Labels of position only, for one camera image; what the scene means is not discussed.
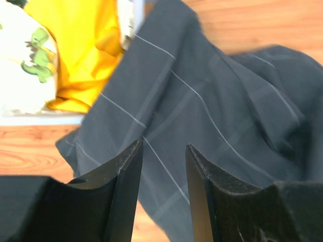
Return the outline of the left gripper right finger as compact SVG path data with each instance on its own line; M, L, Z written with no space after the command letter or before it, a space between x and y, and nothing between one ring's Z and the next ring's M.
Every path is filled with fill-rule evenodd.
M195 241L322 241L322 184L259 188L186 147Z

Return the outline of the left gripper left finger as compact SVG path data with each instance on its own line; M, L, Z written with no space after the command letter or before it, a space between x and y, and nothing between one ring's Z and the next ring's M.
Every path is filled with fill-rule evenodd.
M64 184L49 176L1 176L1 241L130 241L143 144Z

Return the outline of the dark grey checked pillowcase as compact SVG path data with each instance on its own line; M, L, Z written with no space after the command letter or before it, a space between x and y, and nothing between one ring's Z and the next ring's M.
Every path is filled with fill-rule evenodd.
M76 177L142 139L138 199L193 241L185 147L259 187L322 181L322 66L280 45L233 55L182 1L159 1L79 128L56 143Z

